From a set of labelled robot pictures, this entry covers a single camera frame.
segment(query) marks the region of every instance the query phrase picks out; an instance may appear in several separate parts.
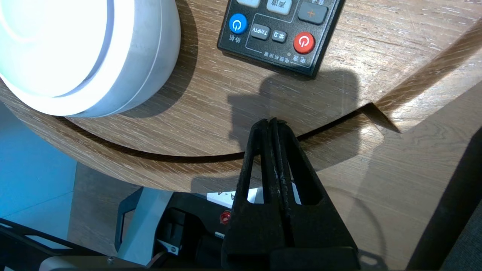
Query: black clamp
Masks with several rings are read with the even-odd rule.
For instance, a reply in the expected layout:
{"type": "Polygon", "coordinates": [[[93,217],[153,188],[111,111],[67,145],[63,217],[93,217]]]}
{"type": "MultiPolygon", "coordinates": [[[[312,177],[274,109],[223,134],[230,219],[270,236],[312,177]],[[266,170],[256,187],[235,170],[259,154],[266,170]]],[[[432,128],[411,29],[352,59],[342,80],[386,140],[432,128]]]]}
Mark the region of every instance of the black clamp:
{"type": "Polygon", "coordinates": [[[358,248],[286,122],[257,122],[248,139],[222,246],[227,269],[356,270],[358,248]],[[261,155],[263,204],[248,202],[261,155]],[[292,182],[301,204],[295,202],[292,182]]]}

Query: blue power button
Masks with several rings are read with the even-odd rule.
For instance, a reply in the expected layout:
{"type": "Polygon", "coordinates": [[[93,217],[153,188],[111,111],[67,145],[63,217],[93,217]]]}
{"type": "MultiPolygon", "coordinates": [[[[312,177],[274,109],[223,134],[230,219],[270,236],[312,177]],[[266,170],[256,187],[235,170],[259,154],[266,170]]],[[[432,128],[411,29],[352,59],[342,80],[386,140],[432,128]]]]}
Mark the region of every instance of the blue power button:
{"type": "Polygon", "coordinates": [[[248,20],[241,13],[236,13],[229,19],[229,29],[234,34],[242,34],[248,29],[248,20]]]}

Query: screw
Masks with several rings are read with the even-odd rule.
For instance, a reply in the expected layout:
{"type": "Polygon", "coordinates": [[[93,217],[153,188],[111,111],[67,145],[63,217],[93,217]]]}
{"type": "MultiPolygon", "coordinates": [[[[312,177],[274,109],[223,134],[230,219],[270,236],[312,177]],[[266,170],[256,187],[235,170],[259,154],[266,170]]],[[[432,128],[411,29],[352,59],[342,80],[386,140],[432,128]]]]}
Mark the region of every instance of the screw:
{"type": "Polygon", "coordinates": [[[107,264],[109,264],[109,265],[114,264],[114,260],[115,260],[115,258],[113,256],[107,257],[107,264]]]}

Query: remote control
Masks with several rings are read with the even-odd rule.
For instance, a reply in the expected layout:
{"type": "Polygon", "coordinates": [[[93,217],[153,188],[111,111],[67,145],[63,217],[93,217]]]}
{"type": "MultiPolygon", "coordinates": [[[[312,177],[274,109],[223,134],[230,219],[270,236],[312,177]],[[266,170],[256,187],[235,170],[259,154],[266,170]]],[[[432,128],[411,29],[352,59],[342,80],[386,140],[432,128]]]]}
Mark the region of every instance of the remote control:
{"type": "Polygon", "coordinates": [[[316,77],[344,0],[229,0],[217,47],[316,77]]]}

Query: wooden table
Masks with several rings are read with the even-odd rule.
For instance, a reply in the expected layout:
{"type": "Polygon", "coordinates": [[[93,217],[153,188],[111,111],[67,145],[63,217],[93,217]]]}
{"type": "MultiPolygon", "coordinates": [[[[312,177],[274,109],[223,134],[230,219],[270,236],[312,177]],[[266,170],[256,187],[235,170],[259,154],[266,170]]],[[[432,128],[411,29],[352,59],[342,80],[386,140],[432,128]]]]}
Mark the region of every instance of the wooden table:
{"type": "MultiPolygon", "coordinates": [[[[176,3],[178,63],[145,104],[98,119],[52,117],[3,83],[0,100],[96,170],[201,192],[235,187],[249,129],[261,118],[309,133],[303,147],[321,170],[380,144],[376,125],[404,132],[482,80],[480,1],[347,0],[315,80],[217,50],[227,1],[176,3]]],[[[258,169],[253,175],[259,185],[258,169]]]]}

